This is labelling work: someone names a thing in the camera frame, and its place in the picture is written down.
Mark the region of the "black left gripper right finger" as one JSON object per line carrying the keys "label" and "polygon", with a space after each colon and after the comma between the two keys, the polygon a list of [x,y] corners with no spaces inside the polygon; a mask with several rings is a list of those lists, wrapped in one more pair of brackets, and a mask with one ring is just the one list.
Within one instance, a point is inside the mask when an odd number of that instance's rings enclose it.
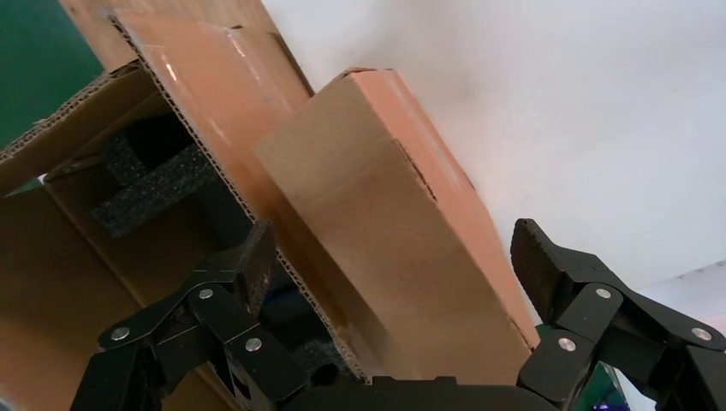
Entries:
{"label": "black left gripper right finger", "polygon": [[549,327],[517,384],[569,410],[598,364],[619,370],[659,410],[725,407],[725,338],[630,289],[599,257],[558,246],[531,218],[514,226],[515,274]]}

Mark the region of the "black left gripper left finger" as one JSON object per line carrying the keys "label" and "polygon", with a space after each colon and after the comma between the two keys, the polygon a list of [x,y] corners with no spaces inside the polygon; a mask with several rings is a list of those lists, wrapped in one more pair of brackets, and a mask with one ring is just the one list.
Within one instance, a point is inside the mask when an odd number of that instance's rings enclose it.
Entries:
{"label": "black left gripper left finger", "polygon": [[199,366],[213,368],[242,410],[280,410],[309,385],[307,372],[258,321],[276,265],[269,220],[238,247],[209,256],[175,292],[98,338],[74,410],[159,410]]}

